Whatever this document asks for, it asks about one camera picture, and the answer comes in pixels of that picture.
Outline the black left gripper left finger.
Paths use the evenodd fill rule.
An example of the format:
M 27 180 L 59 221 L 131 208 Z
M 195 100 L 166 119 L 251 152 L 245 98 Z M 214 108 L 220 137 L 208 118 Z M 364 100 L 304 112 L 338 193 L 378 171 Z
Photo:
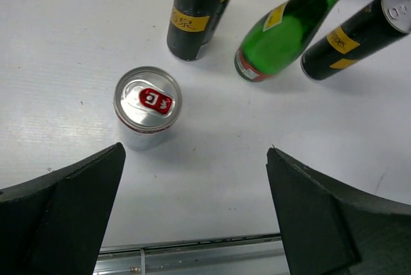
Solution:
M 116 143 L 1 189 L 1 274 L 92 274 L 125 158 Z

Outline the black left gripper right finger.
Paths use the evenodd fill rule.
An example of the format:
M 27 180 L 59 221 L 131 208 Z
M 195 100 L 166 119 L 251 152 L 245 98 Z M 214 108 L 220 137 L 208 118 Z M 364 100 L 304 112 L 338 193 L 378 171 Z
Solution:
M 290 274 L 410 274 L 410 205 L 276 147 L 267 152 L 267 176 Z

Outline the red bull can blue silver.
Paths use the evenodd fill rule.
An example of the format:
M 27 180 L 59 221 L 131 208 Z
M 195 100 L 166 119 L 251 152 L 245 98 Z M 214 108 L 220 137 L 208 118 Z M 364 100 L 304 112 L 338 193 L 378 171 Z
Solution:
M 182 92 L 164 70 L 141 66 L 126 72 L 116 84 L 113 106 L 119 135 L 132 150 L 157 146 L 177 121 Z

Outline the green bottle gold cap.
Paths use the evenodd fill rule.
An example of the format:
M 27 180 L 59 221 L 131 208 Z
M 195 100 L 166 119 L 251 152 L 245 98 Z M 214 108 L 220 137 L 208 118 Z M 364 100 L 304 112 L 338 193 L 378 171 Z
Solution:
M 339 0 L 288 0 L 249 30 L 235 53 L 238 74 L 261 82 L 298 59 Z

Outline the black yellow soda can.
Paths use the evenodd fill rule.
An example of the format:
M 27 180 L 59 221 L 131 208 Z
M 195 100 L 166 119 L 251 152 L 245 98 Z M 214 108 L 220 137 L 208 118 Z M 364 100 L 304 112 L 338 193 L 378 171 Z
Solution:
M 201 57 L 230 0 L 173 0 L 166 43 L 185 61 Z

